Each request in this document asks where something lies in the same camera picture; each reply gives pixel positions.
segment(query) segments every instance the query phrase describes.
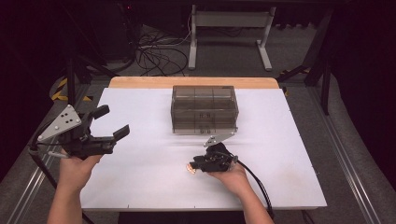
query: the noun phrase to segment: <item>wooden table edge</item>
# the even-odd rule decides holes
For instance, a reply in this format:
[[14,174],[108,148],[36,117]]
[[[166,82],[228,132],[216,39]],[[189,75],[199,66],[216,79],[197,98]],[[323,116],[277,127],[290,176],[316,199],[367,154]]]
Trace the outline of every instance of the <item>wooden table edge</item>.
[[236,89],[279,89],[272,77],[113,77],[109,88],[168,89],[175,85],[234,86]]

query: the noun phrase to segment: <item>black cable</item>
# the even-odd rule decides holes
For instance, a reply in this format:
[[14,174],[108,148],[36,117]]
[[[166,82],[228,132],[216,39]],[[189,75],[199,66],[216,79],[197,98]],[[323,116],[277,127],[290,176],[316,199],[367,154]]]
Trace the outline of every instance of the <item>black cable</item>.
[[265,190],[264,185],[262,184],[260,179],[257,176],[255,176],[253,174],[253,172],[251,172],[251,170],[244,163],[242,163],[240,160],[238,160],[238,163],[241,164],[253,176],[253,178],[256,180],[257,184],[259,184],[260,190],[262,191],[262,195],[264,196],[264,199],[267,202],[268,215],[270,215],[271,219],[274,219],[274,216],[275,216],[274,211],[272,209],[271,201],[270,201],[270,198],[268,197],[268,194],[267,194],[267,191]]
[[[134,60],[130,59],[126,64],[121,65],[120,67],[117,68],[107,68],[109,71],[113,72],[113,73],[118,73],[118,72],[122,72],[123,70],[127,69],[129,66],[131,66],[134,63]],[[91,74],[96,75],[96,76],[100,76],[103,73],[99,72],[98,70],[93,70],[93,69],[88,69],[88,71],[90,71]]]
[[312,217],[309,216],[309,214],[305,210],[301,212],[303,213],[303,219],[306,224],[315,224],[314,219],[312,219]]
[[[225,156],[225,157],[228,157],[228,158],[231,158],[231,159],[234,157],[234,155],[232,153],[227,154],[227,153],[222,153],[222,152],[218,152],[218,151],[215,151],[213,153],[214,154],[218,154],[220,156]],[[271,219],[274,219],[275,214],[274,214],[274,211],[272,209],[271,201],[270,201],[270,198],[268,197],[268,194],[267,194],[267,191],[265,190],[264,185],[262,184],[260,179],[257,176],[255,176],[253,174],[253,172],[244,163],[242,163],[240,160],[238,160],[238,163],[241,164],[251,174],[251,176],[253,176],[253,178],[256,180],[257,184],[260,187],[260,190],[262,191],[262,195],[264,196],[264,199],[267,202],[268,215],[270,215]]]
[[[189,59],[187,55],[178,49],[171,49],[171,48],[167,48],[166,46],[166,45],[172,45],[173,43],[180,44],[185,40],[185,38],[184,39],[175,38],[174,40],[170,40],[169,42],[160,43],[164,38],[168,36],[170,35],[155,30],[142,34],[139,37],[138,47],[135,56],[136,64],[140,68],[146,70],[140,76],[148,76],[149,72],[151,72],[154,69],[158,69],[160,71],[158,75],[154,75],[154,76],[167,77],[178,73],[182,73],[182,75],[185,76],[183,70],[188,65]],[[172,50],[182,55],[185,60],[184,64],[180,65],[171,61],[170,58],[164,54],[165,50]],[[166,72],[166,70],[168,70],[168,68],[171,65],[175,66],[177,69],[175,71]]]

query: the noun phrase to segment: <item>gray floor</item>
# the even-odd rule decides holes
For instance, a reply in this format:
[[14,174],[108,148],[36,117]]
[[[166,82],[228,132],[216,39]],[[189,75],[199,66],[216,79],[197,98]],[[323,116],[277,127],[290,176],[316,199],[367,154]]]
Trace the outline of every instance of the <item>gray floor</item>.
[[[260,54],[255,47],[255,40],[261,33],[262,30],[258,29],[244,30],[240,36],[231,38],[213,31],[201,32],[198,35],[196,69],[185,69],[184,74],[191,77],[277,77],[281,71],[300,65],[315,29],[273,29],[267,43],[274,68],[272,72],[264,71]],[[175,48],[187,55],[189,53],[189,43]],[[184,59],[179,54],[165,50],[163,54],[168,54],[173,61],[183,64]],[[166,69],[171,72],[176,68],[168,66]],[[138,76],[143,72],[143,69],[133,64],[120,74]],[[160,72],[153,70],[149,74],[159,75]],[[320,86],[307,88],[302,83],[303,78],[304,75],[299,75],[280,84],[288,88],[290,110],[318,172],[318,180],[328,203],[327,207],[310,210],[308,213],[316,223],[396,223],[395,190],[379,171],[355,130],[341,100],[336,80],[333,78],[331,83],[330,116],[324,117],[318,109]],[[108,81],[103,76],[95,77],[87,92],[83,92],[93,96],[93,101],[82,102],[78,108],[84,111],[96,107]],[[65,102],[56,102],[46,120],[56,116],[64,106]],[[335,133],[330,131],[329,123]],[[340,148],[347,155],[351,166],[343,164],[345,158],[340,158]],[[57,162],[58,160],[53,160],[50,166],[54,176],[57,175]],[[27,187],[34,189],[32,186],[35,184],[30,180],[35,169],[35,164],[24,150],[0,185],[0,223],[45,223],[54,190],[47,179],[44,178],[40,185],[43,178],[37,178],[37,191],[25,191]],[[351,177],[351,171],[358,178]],[[360,198],[365,198],[365,195],[352,188],[359,181],[369,202],[361,203]],[[371,219],[364,212],[364,205],[367,204],[375,210]],[[118,219],[118,213],[114,212],[89,212],[87,215],[95,223],[117,223]],[[276,211],[275,221],[304,223],[301,211]]]

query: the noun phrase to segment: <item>human hand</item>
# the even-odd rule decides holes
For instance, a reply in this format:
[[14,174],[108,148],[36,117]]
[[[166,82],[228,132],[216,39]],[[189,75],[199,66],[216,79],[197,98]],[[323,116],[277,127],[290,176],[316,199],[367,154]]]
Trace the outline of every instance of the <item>human hand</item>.
[[90,156],[85,161],[77,157],[61,159],[58,189],[79,194],[90,179],[93,167],[102,157]]
[[230,171],[208,174],[220,180],[230,192],[236,194],[238,197],[242,196],[244,192],[252,190],[245,169],[239,163]]

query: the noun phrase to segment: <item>table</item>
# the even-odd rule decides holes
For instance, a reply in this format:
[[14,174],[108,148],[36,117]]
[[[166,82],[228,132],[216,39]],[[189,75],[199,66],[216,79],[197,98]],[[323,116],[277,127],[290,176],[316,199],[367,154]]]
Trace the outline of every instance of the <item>table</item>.
[[[234,85],[238,132],[225,146],[262,181],[274,209],[326,206],[315,171],[283,91],[264,77],[115,77],[99,105],[110,113],[92,123],[92,135],[111,135],[129,124],[131,133],[105,155],[81,192],[84,210],[241,210],[220,182],[185,168],[204,155],[208,135],[172,133],[173,85]],[[259,187],[249,181],[265,204]]]
[[[345,5],[347,3],[349,3],[351,0],[110,0],[114,1],[114,2],[118,2],[118,3],[127,3],[127,4],[142,4],[142,5],[150,5],[150,4],[156,4],[156,5],[177,5],[177,6],[192,6],[192,5],[210,5],[210,6],[250,6],[250,7],[272,7],[273,11],[275,9],[275,7],[287,7],[287,6],[293,6],[293,7],[304,7],[304,6],[316,6],[316,7],[326,7],[328,9],[327,13],[324,16],[324,19],[322,20],[322,22],[319,25],[318,28],[318,32],[316,33],[311,46],[308,50],[308,52],[305,55],[304,61],[302,62],[302,65],[292,69],[289,72],[286,72],[286,74],[284,76],[278,77],[277,81],[281,82],[284,81],[286,79],[288,79],[289,77],[292,77],[300,72],[302,72],[303,70],[305,70],[305,68],[314,66],[316,64],[317,58],[318,58],[318,53],[320,52],[321,49],[321,45],[324,39],[324,36],[326,35],[326,31],[327,31],[327,26],[328,23],[331,19],[331,15],[332,15],[332,9],[334,7],[337,6],[342,6]],[[271,66],[269,63],[269,59],[268,59],[268,55],[266,54],[265,51],[265,42],[266,42],[266,36],[268,35],[269,32],[269,28],[266,29],[266,31],[264,32],[264,36],[263,39],[260,41],[259,44],[259,50],[260,50],[260,54],[262,56],[262,60],[265,65],[265,67],[270,70]],[[76,70],[76,74],[79,77],[80,81],[83,80],[82,82],[89,82],[89,80],[87,80],[86,77],[86,71],[83,71],[83,69],[80,69],[81,66],[76,66],[76,64],[79,63],[85,63],[87,65],[90,65],[92,67],[94,67],[95,69],[97,69],[98,71],[100,71],[101,73],[109,76],[109,77],[115,77],[116,74],[114,74],[113,72],[105,69],[103,66],[101,66],[100,64],[97,64],[95,62],[93,62],[92,60],[88,59],[87,57],[81,56],[81,55],[77,55],[76,52],[73,52],[71,55],[69,54],[70,52],[68,52],[70,49],[74,49],[74,46],[69,46],[70,43],[66,43],[65,45],[65,49],[67,49],[67,61],[68,61],[68,79],[70,81],[70,83],[74,83],[74,76],[73,76],[73,70]],[[192,44],[191,44],[192,48],[191,48],[191,62],[194,62],[193,58],[195,55],[195,51],[196,51],[196,45],[195,45],[195,40],[192,40]],[[330,77],[330,72],[329,69],[326,65],[326,60],[318,60],[319,64],[320,64],[320,68],[319,69],[312,69],[309,72],[309,75],[307,77],[307,79],[304,81],[306,85],[308,86],[313,86],[316,85],[316,83],[318,82],[318,77],[320,77],[323,73],[325,75],[325,78],[323,78],[323,92],[322,92],[322,107],[325,111],[326,114],[328,114],[327,111],[327,101],[328,101],[328,93],[327,93],[327,89],[329,87],[329,77]],[[194,63],[190,63],[189,67],[193,68],[195,66]],[[75,104],[75,100],[76,100],[76,96],[75,96],[75,90],[74,90],[74,86],[70,85],[68,88],[68,103],[70,105],[74,105]]]
[[192,6],[191,12],[191,44],[189,69],[195,69],[196,53],[197,53],[197,26],[218,26],[218,27],[265,27],[262,38],[257,40],[257,47],[262,63],[266,71],[272,71],[272,65],[268,58],[265,43],[270,33],[272,21],[275,16],[275,7],[271,7],[269,11],[264,12],[223,12],[223,11],[198,11],[196,5]]

